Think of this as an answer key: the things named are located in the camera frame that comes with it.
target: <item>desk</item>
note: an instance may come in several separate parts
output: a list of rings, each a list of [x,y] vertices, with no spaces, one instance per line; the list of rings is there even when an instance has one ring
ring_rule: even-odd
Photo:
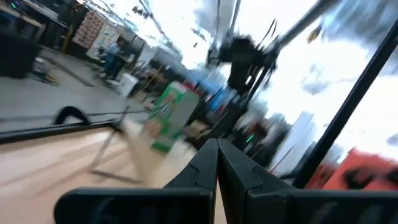
[[[53,10],[29,0],[22,1],[31,9],[30,11],[26,11],[28,15],[46,24],[45,35],[40,39],[40,44],[50,48],[58,48],[61,35],[68,29],[68,26],[57,19],[58,14],[53,12]]]
[[[7,6],[5,6],[5,5],[3,5],[1,3],[0,3],[0,11],[5,12],[7,14],[10,14],[10,15],[14,16],[15,18],[21,18],[21,14],[19,12],[15,11],[15,10],[11,9],[10,7],[7,7]],[[22,16],[22,19],[26,23],[29,23],[29,24],[31,24],[33,26],[36,26],[38,28],[38,31],[36,32],[36,34],[34,35],[34,37],[32,39],[33,41],[37,41],[41,37],[41,35],[43,34],[43,31],[45,29],[45,25],[40,24],[36,20],[31,19],[31,18],[29,18],[27,16]]]
[[[144,185],[87,172],[112,129],[1,145],[0,163],[7,167],[0,170],[1,224],[53,223],[55,202],[66,191],[77,187],[163,187],[195,154],[181,141],[171,153],[158,154],[140,141],[141,124],[126,119],[123,128],[125,135],[117,134],[113,138],[98,168],[133,178],[149,174],[142,178]],[[216,224],[226,223],[219,188],[215,220]]]

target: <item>green light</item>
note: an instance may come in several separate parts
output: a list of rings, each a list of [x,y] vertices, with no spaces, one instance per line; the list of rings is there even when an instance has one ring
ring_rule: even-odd
[[[253,137],[254,137],[254,134],[250,135],[250,137],[248,138],[248,140],[246,140],[246,143],[249,142]]]

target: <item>concrete floor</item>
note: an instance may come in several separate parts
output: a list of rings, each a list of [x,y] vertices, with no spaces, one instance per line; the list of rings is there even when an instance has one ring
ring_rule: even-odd
[[[129,111],[144,110],[136,100],[124,98],[105,87],[101,81],[92,79],[93,72],[81,60],[48,51],[44,54],[90,82],[93,87],[84,85],[55,65],[52,65],[50,73],[56,76],[59,86],[42,83],[33,76],[22,80],[0,77],[0,132],[48,126],[52,116],[64,106],[76,106],[86,113],[122,112],[127,105],[130,106]],[[113,114],[91,119],[100,121],[119,116]],[[128,116],[143,121],[148,114],[143,112]]]

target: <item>blue shirt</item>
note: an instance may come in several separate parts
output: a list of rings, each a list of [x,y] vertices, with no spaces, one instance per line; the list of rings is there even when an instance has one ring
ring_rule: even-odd
[[[113,43],[105,50],[105,52],[110,55],[116,55],[119,50],[119,46],[116,43]]]

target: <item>man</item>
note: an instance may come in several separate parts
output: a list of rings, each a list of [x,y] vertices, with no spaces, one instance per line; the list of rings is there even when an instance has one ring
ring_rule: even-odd
[[[123,45],[123,40],[118,39],[115,43],[112,43],[106,50],[103,60],[105,61],[103,78],[108,78],[113,75],[113,60],[114,56],[120,51],[120,47]]]

